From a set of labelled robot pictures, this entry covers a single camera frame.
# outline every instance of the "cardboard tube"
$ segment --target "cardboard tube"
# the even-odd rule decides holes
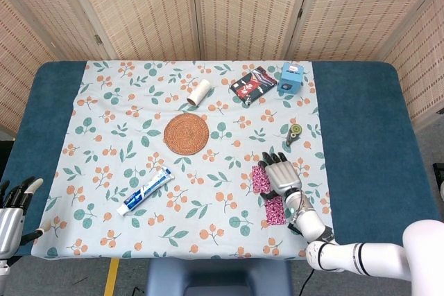
[[[211,88],[212,84],[208,80],[202,79],[195,90],[188,96],[188,103],[196,107],[203,98],[207,96],[207,93]]]

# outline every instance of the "yellow tape line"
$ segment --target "yellow tape line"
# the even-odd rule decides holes
[[[114,286],[116,284],[117,270],[119,269],[119,260],[111,259],[110,269],[108,270],[108,278],[106,279],[105,292],[103,296],[112,296],[114,294]]]

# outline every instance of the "table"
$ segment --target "table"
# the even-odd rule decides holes
[[[38,71],[4,179],[53,177],[84,67],[56,62]],[[409,223],[438,214],[396,72],[378,62],[314,62],[313,68],[336,238],[399,244]],[[40,152],[44,160],[35,158]],[[48,186],[37,192],[25,230],[39,225]],[[413,203],[415,209],[405,208]],[[28,246],[19,254],[29,252]]]

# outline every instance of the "floral tablecloth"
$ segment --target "floral tablecloth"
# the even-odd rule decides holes
[[[251,174],[262,151],[285,152],[321,219],[332,225],[312,67],[299,64],[305,72],[296,95],[272,89],[246,107],[230,84],[257,66],[279,79],[283,62],[89,61],[42,217],[51,229],[32,254],[304,257],[301,236],[266,222]],[[192,107],[186,97],[202,78],[214,88]],[[166,124],[182,112],[199,115],[210,129],[206,147],[192,156],[163,142]],[[292,123],[303,131],[287,148]],[[121,217],[116,209],[162,165],[175,180]]]

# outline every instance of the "toothpaste cap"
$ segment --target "toothpaste cap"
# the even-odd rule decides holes
[[[130,210],[129,208],[127,208],[127,206],[125,204],[122,204],[118,209],[117,209],[117,213],[119,213],[120,215],[124,216],[126,213],[128,213]]]

